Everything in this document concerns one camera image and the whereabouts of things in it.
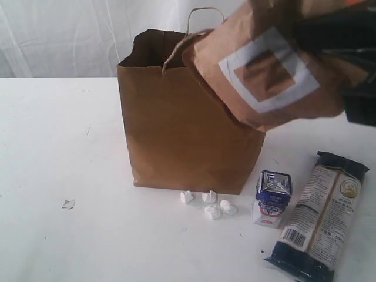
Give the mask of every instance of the marshmallow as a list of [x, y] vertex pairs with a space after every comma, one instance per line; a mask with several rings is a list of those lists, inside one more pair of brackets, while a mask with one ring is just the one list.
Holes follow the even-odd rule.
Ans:
[[209, 193], [202, 193], [202, 200], [207, 204], [213, 204], [217, 200], [217, 193], [212, 190]]
[[237, 207], [231, 204], [229, 201], [223, 200], [220, 203], [222, 212], [224, 214], [228, 214], [229, 216], [233, 216], [237, 212]]
[[193, 196], [191, 191], [185, 191], [180, 193], [180, 201], [182, 201], [183, 204], [188, 204], [190, 201], [192, 201]]
[[205, 208], [205, 214], [208, 219], [214, 220], [221, 216], [221, 210], [216, 206], [208, 206]]

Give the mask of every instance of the white table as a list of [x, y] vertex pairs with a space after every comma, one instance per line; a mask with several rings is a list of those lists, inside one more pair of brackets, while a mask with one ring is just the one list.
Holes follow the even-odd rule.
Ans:
[[0, 79], [0, 281], [290, 281], [263, 261], [280, 230], [251, 223], [254, 187], [289, 173], [294, 204], [318, 150], [373, 170], [336, 281], [374, 281], [375, 141], [343, 115], [274, 129], [241, 196], [220, 195], [239, 213], [208, 221], [199, 194], [132, 186], [116, 78]]

